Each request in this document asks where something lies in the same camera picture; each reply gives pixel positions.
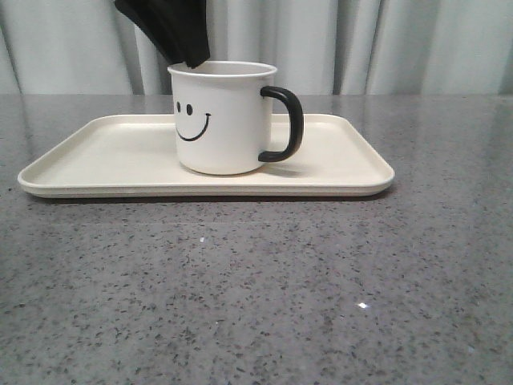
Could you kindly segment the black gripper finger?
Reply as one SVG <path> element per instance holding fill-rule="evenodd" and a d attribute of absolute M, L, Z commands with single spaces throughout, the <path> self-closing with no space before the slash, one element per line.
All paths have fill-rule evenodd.
<path fill-rule="evenodd" d="M 116 0 L 114 4 L 169 64 L 196 68 L 210 59 L 205 1 Z"/>

